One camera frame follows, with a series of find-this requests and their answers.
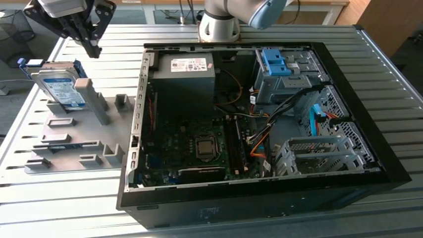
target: power supply label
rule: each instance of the power supply label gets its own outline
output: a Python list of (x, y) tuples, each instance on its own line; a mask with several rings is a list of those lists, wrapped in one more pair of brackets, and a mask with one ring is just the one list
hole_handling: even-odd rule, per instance
[(205, 58), (172, 59), (171, 72), (207, 71)]
[(43, 81), (51, 94), (64, 107), (77, 108), (85, 105), (85, 101), (75, 90), (73, 82), (69, 78), (45, 78)]

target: slotted metal worktable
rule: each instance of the slotted metal worktable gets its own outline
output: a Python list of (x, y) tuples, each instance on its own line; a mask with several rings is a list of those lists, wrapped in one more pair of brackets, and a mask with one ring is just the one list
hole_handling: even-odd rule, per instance
[[(1, 237), (423, 237), (423, 100), (365, 33), (336, 26), (284, 25), (263, 32), (243, 27), (243, 40), (325, 43), (412, 182), (336, 211), (147, 231), (115, 209), (119, 170), (25, 174), (28, 150), (48, 114), (35, 86), (0, 147)], [(100, 59), (88, 58), (72, 40), (59, 40), (49, 60), (79, 59), (104, 97), (133, 96), (143, 44), (195, 41), (193, 26), (111, 25)]]

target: sticker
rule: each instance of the sticker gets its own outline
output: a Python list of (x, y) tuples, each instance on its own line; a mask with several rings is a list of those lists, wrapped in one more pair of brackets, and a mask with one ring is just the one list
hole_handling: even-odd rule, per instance
[(249, 96), (249, 103), (251, 104), (256, 104), (256, 97), (255, 96)]
[(52, 146), (49, 149), (65, 149), (65, 146)]
[(209, 219), (216, 215), (219, 212), (219, 207), (203, 208), (200, 209), (200, 219)]
[(76, 108), (85, 105), (85, 101), (75, 90), (73, 82), (69, 78), (47, 78), (43, 81), (48, 91), (63, 106)]
[(141, 3), (139, 0), (121, 0), (121, 3)]
[(271, 171), (272, 166), (271, 166), (269, 162), (264, 161), (264, 162), (263, 162), (263, 167), (264, 167), (264, 169), (265, 169), (267, 171)]
[(171, 72), (207, 71), (205, 58), (172, 59)]
[(287, 63), (288, 68), (299, 68), (297, 63)]

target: wire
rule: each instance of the wire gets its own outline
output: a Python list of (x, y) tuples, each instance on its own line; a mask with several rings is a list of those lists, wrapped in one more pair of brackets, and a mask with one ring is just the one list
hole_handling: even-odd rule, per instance
[(268, 177), (273, 176), (273, 170), (275, 170), (275, 157), (272, 156), (272, 150), (271, 150), (271, 138), (269, 136), (265, 137), (264, 141), (263, 141), (263, 149), (264, 149), (264, 154), (265, 154), (265, 159), (264, 161), (267, 161), (271, 165), (271, 169), (269, 172), (263, 171), (263, 176), (268, 175)]
[[(225, 95), (225, 100), (231, 101), (229, 95)], [(237, 108), (237, 106), (235, 104), (231, 104), (232, 108), (235, 109), (236, 113), (243, 113), (243, 111)]]
[(193, 16), (193, 3), (192, 0), (187, 0), (189, 8), (191, 8), (191, 14), (192, 14), (192, 24), (196, 23), (196, 17)]
[(264, 154), (251, 154), (251, 156), (265, 158)]
[[(251, 107), (249, 107), (249, 115), (252, 115), (252, 116), (259, 116), (260, 114), (255, 114), (253, 111), (252, 111), (252, 109), (253, 109), (253, 104), (251, 104)], [(269, 115), (268, 115), (267, 113), (263, 113), (263, 116), (264, 116), (265, 118), (269, 117)]]
[(8, 79), (8, 80), (0, 80), (0, 83), (3, 83), (3, 82), (16, 82), (16, 81), (31, 81), (31, 82), (35, 83), (35, 81), (31, 80), (31, 79)]
[(249, 155), (251, 155), (251, 156), (252, 156), (252, 155), (261, 155), (261, 154), (256, 154), (255, 151), (256, 151), (259, 145), (261, 144), (261, 142), (264, 141), (265, 137), (269, 135), (269, 133), (271, 133), (271, 131), (268, 131), (268, 132), (263, 135), (263, 137), (261, 137), (261, 139), (259, 140), (256, 146), (252, 148), (252, 150), (251, 150), (251, 152), (249, 152)]
[(295, 18), (293, 18), (292, 21), (289, 21), (289, 22), (287, 22), (287, 23), (284, 23), (284, 24), (293, 24), (295, 21), (296, 21), (296, 19), (297, 19), (299, 12), (300, 12), (300, 9), (301, 9), (301, 2), (300, 2), (300, 0), (296, 0), (296, 1), (297, 1), (297, 10), (296, 10), (296, 13), (295, 13)]
[(333, 113), (331, 112), (324, 112), (324, 113), (328, 115), (329, 118), (337, 118), (337, 116)]
[(316, 135), (319, 135), (320, 131), (319, 131), (319, 122), (317, 121), (315, 121), (315, 125), (316, 125)]
[(273, 119), (273, 117), (277, 114), (283, 114), (285, 111), (288, 111), (293, 106), (296, 101), (300, 99), (300, 97), (313, 91), (319, 91), (321, 89), (321, 85), (317, 86), (312, 86), (311, 88), (304, 88), (301, 90), (297, 91), (297, 93), (295, 93), (291, 97), (288, 97), (276, 107), (276, 109), (273, 110), (273, 112), (269, 115), (268, 118), (268, 122)]
[(239, 82), (237, 78), (236, 78), (227, 70), (221, 69), (220, 71), (224, 72), (224, 73), (227, 73), (227, 74), (231, 76), (231, 78), (235, 80), (235, 82), (236, 82), (236, 84), (237, 84), (237, 87), (239, 87), (237, 97), (236, 97), (231, 102), (217, 103), (217, 104), (216, 104), (217, 106), (225, 106), (225, 105), (229, 105), (229, 104), (235, 103), (235, 102), (240, 99), (240, 97), (241, 97), (241, 95), (243, 95), (243, 86), (240, 85), (240, 82)]
[(215, 105), (215, 107), (223, 111), (225, 114), (233, 114), (233, 115), (240, 115), (240, 116), (245, 116), (245, 117), (249, 117), (249, 118), (260, 118), (261, 116), (253, 116), (253, 115), (248, 115), (248, 114), (244, 114), (244, 113), (231, 113), (229, 111), (227, 111), (225, 109), (223, 109), (219, 105)]
[(187, 15), (184, 16), (184, 18), (187, 18), (189, 16), (191, 10), (188, 11)]
[(260, 130), (260, 132), (257, 132), (256, 134), (253, 134), (253, 135), (248, 138), (248, 141), (256, 140), (257, 137), (259, 137), (263, 133), (265, 133), (267, 129), (272, 128), (275, 122), (276, 122), (276, 120), (272, 121), (271, 123), (268, 123), (268, 124), (265, 125), (264, 129)]
[(161, 12), (163, 12), (163, 14), (168, 17), (168, 18), (175, 18), (176, 19), (176, 17), (175, 16), (171, 16), (171, 15), (168, 15), (167, 13), (165, 13), (165, 11), (163, 11), (163, 10), (160, 10)]
[(180, 12), (183, 13), (183, 12), (184, 12), (184, 9), (183, 9), (183, 0), (179, 0), (179, 7), (180, 7)]

